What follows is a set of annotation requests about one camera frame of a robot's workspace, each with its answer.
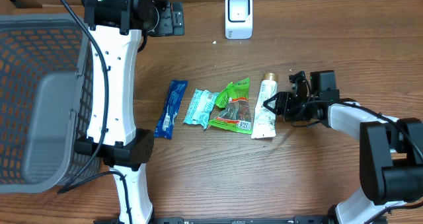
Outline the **white conditioner tube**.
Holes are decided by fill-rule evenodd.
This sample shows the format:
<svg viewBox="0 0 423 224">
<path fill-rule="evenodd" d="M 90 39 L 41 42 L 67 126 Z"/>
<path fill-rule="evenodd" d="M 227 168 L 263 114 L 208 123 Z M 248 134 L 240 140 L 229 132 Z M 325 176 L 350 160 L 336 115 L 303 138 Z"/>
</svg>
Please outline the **white conditioner tube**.
<svg viewBox="0 0 423 224">
<path fill-rule="evenodd" d="M 257 103 L 254 109 L 252 139 L 272 138 L 276 136 L 276 115 L 263 104 L 277 93 L 277 82 L 278 76 L 275 73 L 267 72 L 262 78 Z"/>
</svg>

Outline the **green clear snack bag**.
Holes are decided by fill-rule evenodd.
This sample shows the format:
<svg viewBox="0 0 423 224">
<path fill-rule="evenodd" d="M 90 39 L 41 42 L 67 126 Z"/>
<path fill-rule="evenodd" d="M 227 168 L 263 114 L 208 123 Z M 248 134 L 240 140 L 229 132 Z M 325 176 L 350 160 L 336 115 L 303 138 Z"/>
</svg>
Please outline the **green clear snack bag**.
<svg viewBox="0 0 423 224">
<path fill-rule="evenodd" d="M 215 105 L 222 111 L 209 121 L 209 125 L 237 133 L 252 134 L 249 107 L 250 78 L 230 82 L 217 96 Z"/>
</svg>

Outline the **teal white snack packet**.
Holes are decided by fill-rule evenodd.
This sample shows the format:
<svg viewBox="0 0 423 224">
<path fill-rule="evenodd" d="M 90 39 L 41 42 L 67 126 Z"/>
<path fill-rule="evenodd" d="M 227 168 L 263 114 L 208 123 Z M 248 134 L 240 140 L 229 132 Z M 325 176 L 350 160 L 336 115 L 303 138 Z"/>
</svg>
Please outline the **teal white snack packet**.
<svg viewBox="0 0 423 224">
<path fill-rule="evenodd" d="M 196 89 L 183 122 L 189 125 L 201 125 L 206 130 L 218 95 L 219 93 Z"/>
</svg>

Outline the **blue snack bar wrapper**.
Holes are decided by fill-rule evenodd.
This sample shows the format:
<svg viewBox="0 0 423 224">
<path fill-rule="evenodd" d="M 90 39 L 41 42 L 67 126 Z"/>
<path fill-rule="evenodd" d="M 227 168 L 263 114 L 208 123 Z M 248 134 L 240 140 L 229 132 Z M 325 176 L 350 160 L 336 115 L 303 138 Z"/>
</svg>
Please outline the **blue snack bar wrapper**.
<svg viewBox="0 0 423 224">
<path fill-rule="evenodd" d="M 180 104 L 187 86 L 188 81 L 171 81 L 161 117 L 155 128 L 155 137 L 172 139 L 175 119 L 179 113 Z"/>
</svg>

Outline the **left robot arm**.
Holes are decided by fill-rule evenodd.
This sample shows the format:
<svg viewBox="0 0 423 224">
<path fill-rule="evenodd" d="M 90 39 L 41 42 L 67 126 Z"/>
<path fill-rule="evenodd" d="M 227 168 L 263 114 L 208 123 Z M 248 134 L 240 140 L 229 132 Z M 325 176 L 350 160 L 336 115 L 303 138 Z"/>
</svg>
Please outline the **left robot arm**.
<svg viewBox="0 0 423 224">
<path fill-rule="evenodd" d="M 93 107 L 86 135 L 77 139 L 78 154 L 101 158 L 118 191 L 115 223 L 151 223 L 146 164 L 153 151 L 151 130 L 134 121 L 134 75 L 138 52 L 148 34 L 162 35 L 159 0 L 81 0 L 93 55 Z"/>
</svg>

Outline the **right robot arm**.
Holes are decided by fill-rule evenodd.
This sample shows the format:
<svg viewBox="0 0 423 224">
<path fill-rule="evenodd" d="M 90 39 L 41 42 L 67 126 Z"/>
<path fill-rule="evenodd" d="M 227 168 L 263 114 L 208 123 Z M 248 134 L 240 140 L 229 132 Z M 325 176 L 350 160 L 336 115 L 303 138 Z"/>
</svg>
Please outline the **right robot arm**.
<svg viewBox="0 0 423 224">
<path fill-rule="evenodd" d="M 386 223 L 386 214 L 422 207 L 422 121 L 399 119 L 341 98 L 333 70 L 289 76 L 290 92 L 262 104 L 292 126 L 322 124 L 358 140 L 360 187 L 326 215 L 295 223 Z"/>
</svg>

